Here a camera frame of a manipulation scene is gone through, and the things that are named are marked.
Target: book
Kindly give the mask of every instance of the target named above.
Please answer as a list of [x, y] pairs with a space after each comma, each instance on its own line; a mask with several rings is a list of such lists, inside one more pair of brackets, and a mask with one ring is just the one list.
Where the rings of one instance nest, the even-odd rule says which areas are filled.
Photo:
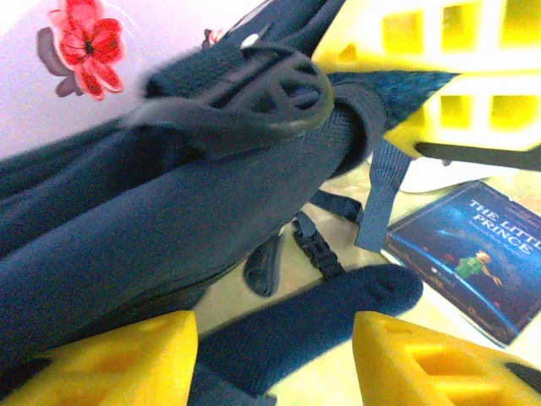
[[541, 309], [541, 218], [482, 181], [390, 226], [384, 255], [502, 347]]

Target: white surface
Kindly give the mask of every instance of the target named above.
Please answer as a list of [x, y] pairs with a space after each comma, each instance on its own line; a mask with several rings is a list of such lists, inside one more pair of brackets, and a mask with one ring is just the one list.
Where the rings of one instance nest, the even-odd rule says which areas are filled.
[[512, 175], [515, 172], [516, 169], [508, 167], [459, 161], [453, 161], [445, 166], [440, 159], [419, 158], [410, 164], [400, 190], [407, 193], [423, 193], [470, 180]]

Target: plastic strap adjuster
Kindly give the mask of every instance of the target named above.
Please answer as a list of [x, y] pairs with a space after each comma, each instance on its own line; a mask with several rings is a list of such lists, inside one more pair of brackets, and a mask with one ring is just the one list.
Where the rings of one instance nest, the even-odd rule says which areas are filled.
[[308, 57], [278, 44], [242, 50], [245, 63], [196, 97], [156, 97], [123, 129], [175, 129], [211, 160], [269, 148], [317, 129], [332, 113], [332, 85]]
[[329, 280], [345, 272], [336, 254], [305, 213], [302, 211], [297, 213], [293, 226], [295, 227], [293, 233], [295, 241], [312, 265], [323, 274], [323, 279]]

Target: floor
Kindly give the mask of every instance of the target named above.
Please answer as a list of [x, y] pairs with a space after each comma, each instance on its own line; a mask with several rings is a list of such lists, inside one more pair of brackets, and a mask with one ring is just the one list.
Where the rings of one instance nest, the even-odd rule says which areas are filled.
[[[541, 214], [541, 190], [538, 187], [541, 184], [541, 173], [520, 171], [510, 176], [490, 178], [486, 182], [523, 206]], [[324, 189], [349, 195], [365, 203], [369, 193], [368, 163], [345, 176], [333, 179], [325, 184]], [[415, 195], [400, 192], [396, 197], [391, 220], [394, 222], [404, 217], [452, 189], [451, 187]], [[311, 205], [307, 205], [305, 211], [317, 219], [320, 232], [337, 253], [344, 267], [359, 268], [385, 262], [382, 255], [361, 250], [353, 245], [357, 230], [352, 224]], [[302, 251], [295, 245], [289, 229], [286, 230], [286, 236], [278, 293], [271, 299], [262, 299], [252, 294], [243, 283], [241, 265], [211, 287], [210, 292], [196, 307], [199, 332], [208, 332], [225, 321], [268, 305], [274, 300], [280, 300], [286, 294], [317, 282], [320, 278], [319, 272], [310, 265]], [[454, 307], [427, 288], [415, 308], [401, 318], [452, 336], [489, 345], [460, 317]], [[508, 351], [541, 368], [539, 339], [541, 339], [541, 315], [530, 323]], [[280, 406], [362, 405], [351, 342], [344, 343], [305, 365], [275, 385], [270, 392], [277, 395]]]

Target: red flower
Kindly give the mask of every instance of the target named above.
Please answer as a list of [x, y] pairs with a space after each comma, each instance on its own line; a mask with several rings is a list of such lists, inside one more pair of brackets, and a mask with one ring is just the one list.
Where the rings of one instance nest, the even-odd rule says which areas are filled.
[[55, 44], [63, 63], [75, 72], [80, 89], [96, 100], [113, 93], [123, 83], [111, 68], [125, 56], [122, 26], [104, 19], [100, 0], [59, 0], [58, 10], [49, 13]]

